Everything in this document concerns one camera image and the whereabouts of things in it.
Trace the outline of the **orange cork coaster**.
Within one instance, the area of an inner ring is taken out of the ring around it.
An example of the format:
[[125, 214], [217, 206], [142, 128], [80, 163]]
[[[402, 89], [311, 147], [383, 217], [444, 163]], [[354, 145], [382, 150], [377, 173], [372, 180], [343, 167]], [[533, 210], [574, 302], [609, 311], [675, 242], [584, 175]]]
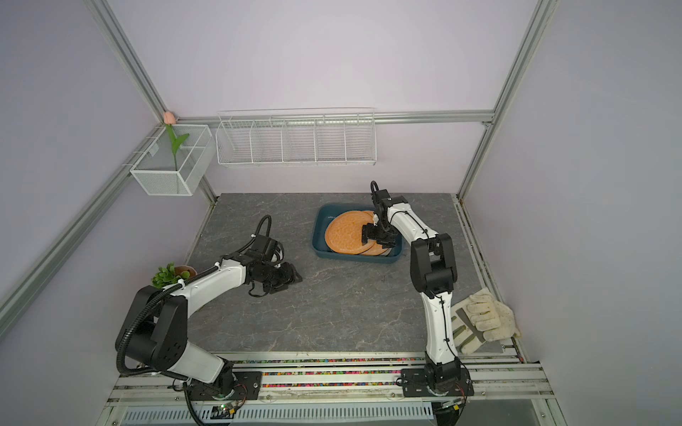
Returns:
[[362, 239], [362, 228], [369, 224], [373, 224], [373, 217], [366, 211], [342, 213], [328, 225], [325, 242], [333, 252], [360, 255], [376, 245], [373, 240]]
[[368, 257], [380, 257], [387, 256], [391, 249], [385, 248], [381, 244], [377, 243], [375, 240], [368, 239], [369, 248], [362, 252], [362, 256]]

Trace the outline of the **teal plastic storage box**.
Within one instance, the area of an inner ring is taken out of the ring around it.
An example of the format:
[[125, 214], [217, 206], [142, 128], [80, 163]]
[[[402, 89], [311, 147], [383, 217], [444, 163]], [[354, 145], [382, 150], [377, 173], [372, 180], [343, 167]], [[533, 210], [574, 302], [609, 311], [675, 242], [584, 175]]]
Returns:
[[369, 211], [372, 213], [369, 204], [362, 203], [327, 203], [318, 209], [311, 239], [311, 245], [316, 255], [326, 259], [371, 264], [394, 264], [397, 262], [404, 248], [402, 240], [397, 240], [394, 247], [376, 256], [337, 253], [328, 246], [324, 236], [328, 226], [336, 217], [348, 211]]

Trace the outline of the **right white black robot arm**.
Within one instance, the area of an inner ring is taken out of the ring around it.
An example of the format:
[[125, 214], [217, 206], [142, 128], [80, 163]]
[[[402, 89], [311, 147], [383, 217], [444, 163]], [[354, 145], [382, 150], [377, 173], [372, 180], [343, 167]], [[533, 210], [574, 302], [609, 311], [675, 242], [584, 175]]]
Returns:
[[451, 237], [431, 229], [402, 196], [370, 183], [374, 219], [362, 227], [362, 239], [391, 248], [399, 239], [410, 245], [410, 280], [422, 298], [426, 316], [426, 387], [440, 396], [458, 391], [468, 396], [470, 383], [456, 351], [451, 318], [452, 293], [458, 280]]

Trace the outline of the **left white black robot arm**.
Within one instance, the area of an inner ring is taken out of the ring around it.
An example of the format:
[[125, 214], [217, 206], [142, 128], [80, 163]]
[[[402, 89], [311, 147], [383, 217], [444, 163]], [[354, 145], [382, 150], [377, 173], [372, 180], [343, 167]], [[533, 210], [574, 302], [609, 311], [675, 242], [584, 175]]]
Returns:
[[115, 365], [121, 376], [158, 373], [182, 381], [190, 396], [230, 399], [239, 387], [233, 362], [188, 339], [188, 321], [232, 289], [261, 284], [269, 296], [303, 278], [285, 261], [279, 241], [264, 235], [206, 271], [160, 289], [138, 291], [115, 340]]

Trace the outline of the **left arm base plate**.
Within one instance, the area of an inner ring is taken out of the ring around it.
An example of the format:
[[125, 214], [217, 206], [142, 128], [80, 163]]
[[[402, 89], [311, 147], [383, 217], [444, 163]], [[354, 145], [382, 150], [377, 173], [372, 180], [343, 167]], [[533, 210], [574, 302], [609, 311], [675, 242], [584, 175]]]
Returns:
[[263, 373], [257, 370], [231, 370], [214, 383], [192, 380], [188, 388], [191, 401], [255, 400], [259, 397]]

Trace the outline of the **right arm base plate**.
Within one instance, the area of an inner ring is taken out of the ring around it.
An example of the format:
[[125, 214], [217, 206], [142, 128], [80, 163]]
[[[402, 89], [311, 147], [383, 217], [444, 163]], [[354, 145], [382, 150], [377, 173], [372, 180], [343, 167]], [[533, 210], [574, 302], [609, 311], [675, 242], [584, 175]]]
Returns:
[[462, 370], [460, 378], [456, 378], [451, 383], [441, 383], [438, 389], [436, 384], [430, 385], [424, 367], [402, 369], [394, 383], [401, 387], [403, 396], [406, 398], [463, 398], [474, 395], [472, 379], [465, 368]]

